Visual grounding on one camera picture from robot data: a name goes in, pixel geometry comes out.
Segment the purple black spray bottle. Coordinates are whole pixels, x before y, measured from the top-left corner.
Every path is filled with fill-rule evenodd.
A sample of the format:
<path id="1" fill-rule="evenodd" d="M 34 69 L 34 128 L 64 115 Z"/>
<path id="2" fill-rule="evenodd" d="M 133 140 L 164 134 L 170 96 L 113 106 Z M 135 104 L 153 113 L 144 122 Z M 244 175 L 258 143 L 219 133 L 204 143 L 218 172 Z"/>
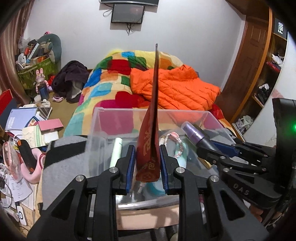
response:
<path id="1" fill-rule="evenodd" d="M 184 131 L 189 141 L 196 147 L 197 154 L 203 149 L 219 152 L 219 149 L 210 141 L 202 130 L 197 129 L 188 121 L 185 121 L 181 125 L 181 129 Z"/>

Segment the mint green tube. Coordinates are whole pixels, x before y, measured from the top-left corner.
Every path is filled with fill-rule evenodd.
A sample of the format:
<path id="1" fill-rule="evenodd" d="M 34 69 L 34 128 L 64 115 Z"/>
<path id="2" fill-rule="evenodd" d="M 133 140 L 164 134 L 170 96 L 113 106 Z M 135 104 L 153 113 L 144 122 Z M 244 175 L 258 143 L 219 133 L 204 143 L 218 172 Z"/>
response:
<path id="1" fill-rule="evenodd" d="M 177 159 L 180 167 L 186 168 L 187 166 L 187 145 L 184 142 L 177 143 L 174 153 L 174 158 Z"/>

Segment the beige cream tube white cap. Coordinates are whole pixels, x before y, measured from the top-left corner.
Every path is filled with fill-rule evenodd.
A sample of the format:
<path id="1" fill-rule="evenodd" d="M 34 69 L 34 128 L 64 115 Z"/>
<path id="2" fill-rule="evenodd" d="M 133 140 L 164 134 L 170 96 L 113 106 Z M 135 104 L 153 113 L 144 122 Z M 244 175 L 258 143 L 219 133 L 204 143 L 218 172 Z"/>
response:
<path id="1" fill-rule="evenodd" d="M 147 230 L 177 225 L 179 206 L 147 210 L 117 210 L 116 221 L 118 230 Z"/>

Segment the white pen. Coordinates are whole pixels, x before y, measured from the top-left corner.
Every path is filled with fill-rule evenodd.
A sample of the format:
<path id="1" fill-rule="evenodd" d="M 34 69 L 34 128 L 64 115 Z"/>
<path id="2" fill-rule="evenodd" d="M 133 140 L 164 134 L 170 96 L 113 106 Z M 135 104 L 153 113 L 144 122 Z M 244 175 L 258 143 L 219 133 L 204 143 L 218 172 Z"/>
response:
<path id="1" fill-rule="evenodd" d="M 139 182 L 138 189 L 137 189 L 137 194 L 142 194 L 145 186 L 146 186 L 146 183 Z"/>

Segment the red foil pouch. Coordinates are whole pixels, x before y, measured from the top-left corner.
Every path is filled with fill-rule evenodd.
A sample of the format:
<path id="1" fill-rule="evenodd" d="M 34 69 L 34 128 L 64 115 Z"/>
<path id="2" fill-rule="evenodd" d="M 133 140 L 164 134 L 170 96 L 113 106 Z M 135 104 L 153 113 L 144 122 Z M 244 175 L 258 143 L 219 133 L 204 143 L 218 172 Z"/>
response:
<path id="1" fill-rule="evenodd" d="M 160 176 L 159 125 L 159 51 L 155 46 L 152 99 L 145 113 L 137 140 L 135 179 L 143 183 L 156 182 Z"/>

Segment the light green slim tube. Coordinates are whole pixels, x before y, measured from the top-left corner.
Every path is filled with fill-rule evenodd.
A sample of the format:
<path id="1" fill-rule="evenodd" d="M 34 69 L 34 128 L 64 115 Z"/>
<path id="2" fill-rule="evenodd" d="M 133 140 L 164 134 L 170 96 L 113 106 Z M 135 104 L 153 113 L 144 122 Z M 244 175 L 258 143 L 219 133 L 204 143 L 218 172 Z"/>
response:
<path id="1" fill-rule="evenodd" d="M 121 152 L 122 152 L 122 139 L 116 138 L 114 141 L 114 146 L 111 154 L 111 160 L 109 167 L 115 167 L 118 159 L 121 158 Z"/>

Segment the orange puffer jacket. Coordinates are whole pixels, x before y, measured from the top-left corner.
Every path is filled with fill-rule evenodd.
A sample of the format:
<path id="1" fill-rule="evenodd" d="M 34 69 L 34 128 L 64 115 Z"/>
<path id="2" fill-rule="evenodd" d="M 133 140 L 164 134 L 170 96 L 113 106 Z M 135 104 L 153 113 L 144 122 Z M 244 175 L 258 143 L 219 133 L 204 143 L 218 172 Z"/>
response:
<path id="1" fill-rule="evenodd" d="M 153 74 L 153 69 L 142 71 L 133 68 L 130 74 L 132 92 L 151 101 Z M 160 108 L 210 110 L 219 94 L 219 87 L 202 81 L 196 71 L 188 65 L 171 70 L 159 69 Z"/>

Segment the pink small box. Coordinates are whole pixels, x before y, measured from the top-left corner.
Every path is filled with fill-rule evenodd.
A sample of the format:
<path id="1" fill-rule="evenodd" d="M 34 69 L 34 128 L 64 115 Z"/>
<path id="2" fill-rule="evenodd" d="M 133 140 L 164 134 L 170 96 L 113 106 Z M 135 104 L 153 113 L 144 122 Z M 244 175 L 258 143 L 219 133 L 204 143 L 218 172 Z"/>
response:
<path id="1" fill-rule="evenodd" d="M 64 126 L 59 118 L 44 120 L 38 122 L 41 132 L 53 132 L 61 130 Z"/>

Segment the wooden door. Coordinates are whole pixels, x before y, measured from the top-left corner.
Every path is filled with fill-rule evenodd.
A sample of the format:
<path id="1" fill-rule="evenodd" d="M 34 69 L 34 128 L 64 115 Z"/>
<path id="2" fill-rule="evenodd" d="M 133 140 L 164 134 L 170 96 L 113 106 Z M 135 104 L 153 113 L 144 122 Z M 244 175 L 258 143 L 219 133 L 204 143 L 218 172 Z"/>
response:
<path id="1" fill-rule="evenodd" d="M 230 123 L 240 115 L 263 68 L 271 39 L 266 20 L 248 16 L 234 65 L 217 104 Z"/>

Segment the wooden shelf unit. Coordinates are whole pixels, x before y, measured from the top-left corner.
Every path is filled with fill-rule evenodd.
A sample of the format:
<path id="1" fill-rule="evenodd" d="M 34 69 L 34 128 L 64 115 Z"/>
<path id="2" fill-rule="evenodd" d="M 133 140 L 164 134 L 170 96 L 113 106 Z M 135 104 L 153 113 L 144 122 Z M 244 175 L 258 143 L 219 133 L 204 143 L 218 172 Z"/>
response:
<path id="1" fill-rule="evenodd" d="M 287 49 L 287 29 L 271 8 L 265 8 L 260 17 L 251 17 L 269 22 L 271 39 L 259 78 L 240 115 L 235 122 L 232 123 L 234 130 L 236 130 L 241 136 L 245 136 L 247 131 L 242 134 L 235 125 L 236 121 L 238 121 L 239 118 L 248 115 L 253 118 L 253 123 L 255 122 L 260 112 L 266 106 L 267 100 L 271 96 L 272 90 L 275 87 L 283 66 Z"/>

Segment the blue white booklet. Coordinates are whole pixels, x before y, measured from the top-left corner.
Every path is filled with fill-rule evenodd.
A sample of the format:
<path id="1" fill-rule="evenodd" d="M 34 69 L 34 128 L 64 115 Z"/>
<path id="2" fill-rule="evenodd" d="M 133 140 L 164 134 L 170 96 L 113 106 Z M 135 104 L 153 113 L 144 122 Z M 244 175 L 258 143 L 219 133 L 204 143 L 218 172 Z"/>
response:
<path id="1" fill-rule="evenodd" d="M 22 130 L 30 119 L 36 114 L 37 108 L 14 108 L 11 110 L 6 122 L 5 131 Z"/>

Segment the dark purple clothes pile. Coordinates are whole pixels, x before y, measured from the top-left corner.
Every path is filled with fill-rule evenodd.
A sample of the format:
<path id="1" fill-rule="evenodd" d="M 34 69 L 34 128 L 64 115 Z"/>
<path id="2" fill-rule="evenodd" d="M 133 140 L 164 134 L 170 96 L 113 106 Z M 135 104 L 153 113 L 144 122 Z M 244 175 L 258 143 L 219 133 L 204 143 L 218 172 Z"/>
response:
<path id="1" fill-rule="evenodd" d="M 55 75 L 51 87 L 53 92 L 67 102 L 76 103 L 79 101 L 88 76 L 87 67 L 79 61 L 72 60 Z"/>

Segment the large black tv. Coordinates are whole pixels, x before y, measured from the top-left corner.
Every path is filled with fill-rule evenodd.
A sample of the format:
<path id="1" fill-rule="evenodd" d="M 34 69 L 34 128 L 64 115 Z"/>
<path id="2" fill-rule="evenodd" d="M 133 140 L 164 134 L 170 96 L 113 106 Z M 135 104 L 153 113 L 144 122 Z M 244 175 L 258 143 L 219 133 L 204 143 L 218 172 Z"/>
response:
<path id="1" fill-rule="evenodd" d="M 102 4 L 144 4 L 147 6 L 158 6 L 159 0 L 100 0 Z"/>

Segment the striped brown curtain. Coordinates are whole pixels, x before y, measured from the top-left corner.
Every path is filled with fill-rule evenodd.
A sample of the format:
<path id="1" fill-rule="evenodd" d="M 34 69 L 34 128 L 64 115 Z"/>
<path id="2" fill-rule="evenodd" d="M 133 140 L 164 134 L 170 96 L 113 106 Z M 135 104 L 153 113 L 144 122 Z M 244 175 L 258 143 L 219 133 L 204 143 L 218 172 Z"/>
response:
<path id="1" fill-rule="evenodd" d="M 30 98 L 18 79 L 15 56 L 23 37 L 34 1 L 1 1 L 1 91 L 11 90 L 17 103 Z"/>

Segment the small wall monitor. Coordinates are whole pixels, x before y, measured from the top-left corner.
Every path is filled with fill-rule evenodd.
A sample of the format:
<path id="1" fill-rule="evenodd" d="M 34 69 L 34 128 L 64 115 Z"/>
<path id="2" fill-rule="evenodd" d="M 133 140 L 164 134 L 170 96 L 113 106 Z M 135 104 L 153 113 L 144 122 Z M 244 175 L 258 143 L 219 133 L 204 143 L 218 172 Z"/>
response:
<path id="1" fill-rule="evenodd" d="M 140 4 L 114 4 L 111 22 L 141 24 L 144 16 L 144 10 L 144 5 Z"/>

